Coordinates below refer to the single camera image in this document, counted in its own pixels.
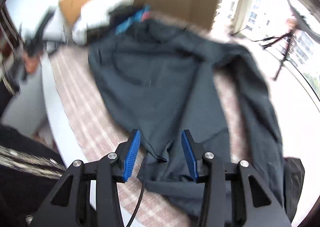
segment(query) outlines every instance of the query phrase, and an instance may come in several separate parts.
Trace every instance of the dark gray jacket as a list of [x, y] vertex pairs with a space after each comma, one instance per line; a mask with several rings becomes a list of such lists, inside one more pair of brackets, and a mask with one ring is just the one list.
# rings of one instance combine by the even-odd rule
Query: dark gray jacket
[[214, 69], [227, 67], [238, 91], [251, 163], [284, 205], [281, 134], [266, 83], [245, 47], [147, 20], [93, 45], [89, 65], [114, 120], [143, 135], [148, 153], [139, 179], [195, 216], [204, 186], [191, 182], [181, 131], [189, 129], [206, 151], [230, 161], [228, 127], [212, 81]]

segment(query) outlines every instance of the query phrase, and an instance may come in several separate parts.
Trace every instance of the black cable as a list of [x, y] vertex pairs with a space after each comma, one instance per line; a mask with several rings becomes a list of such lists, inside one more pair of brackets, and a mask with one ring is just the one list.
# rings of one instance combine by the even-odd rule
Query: black cable
[[139, 195], [139, 199], [138, 199], [138, 202], [137, 202], [137, 205], [136, 205], [136, 208], [134, 209], [133, 211], [133, 214], [127, 224], [126, 227], [130, 227], [131, 223], [133, 222], [134, 218], [136, 217], [136, 214], [138, 212], [138, 209], [139, 209], [139, 206], [140, 206], [140, 203], [141, 203], [141, 200], [142, 200], [142, 196], [143, 196], [143, 191], [144, 191], [144, 183], [142, 184], [142, 187], [141, 187], [141, 191], [140, 191], [140, 195]]
[[271, 39], [278, 39], [278, 38], [280, 38], [280, 37], [271, 36], [271, 37], [267, 37], [267, 38], [264, 38], [264, 39], [261, 39], [261, 40], [257, 40], [257, 41], [254, 41], [254, 42], [269, 41]]
[[235, 36], [235, 35], [239, 34], [241, 31], [243, 31], [244, 29], [241, 29], [238, 32], [235, 32], [234, 34], [230, 34], [230, 36]]

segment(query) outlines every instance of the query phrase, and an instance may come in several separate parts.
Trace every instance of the black fabric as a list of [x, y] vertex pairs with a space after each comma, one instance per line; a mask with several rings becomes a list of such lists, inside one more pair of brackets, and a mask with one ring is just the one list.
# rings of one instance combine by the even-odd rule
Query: black fabric
[[285, 158], [284, 160], [284, 208], [289, 220], [292, 222], [302, 192], [305, 171], [300, 159]]
[[120, 5], [116, 7], [113, 11], [109, 12], [110, 24], [107, 26], [100, 26], [97, 28], [87, 29], [87, 44], [92, 44], [99, 41], [101, 38], [105, 37], [109, 33], [114, 32], [115, 28], [122, 22], [127, 20], [129, 17], [133, 16], [139, 10], [142, 10], [143, 6], [126, 6]]
[[212, 80], [212, 70], [227, 66], [238, 89], [252, 164], [284, 205], [281, 134], [267, 86], [246, 48], [146, 20], [90, 47], [89, 65], [114, 120], [128, 132], [142, 133], [148, 153], [138, 178], [194, 216], [200, 214], [204, 186], [189, 175], [181, 132], [189, 129], [206, 151], [230, 161], [228, 127]]
[[[52, 158], [63, 165], [61, 157], [17, 130], [0, 125], [0, 146], [15, 151]], [[46, 167], [54, 171], [63, 171]], [[0, 163], [0, 226], [23, 226], [25, 216], [34, 214], [57, 179], [36, 176], [9, 168]]]

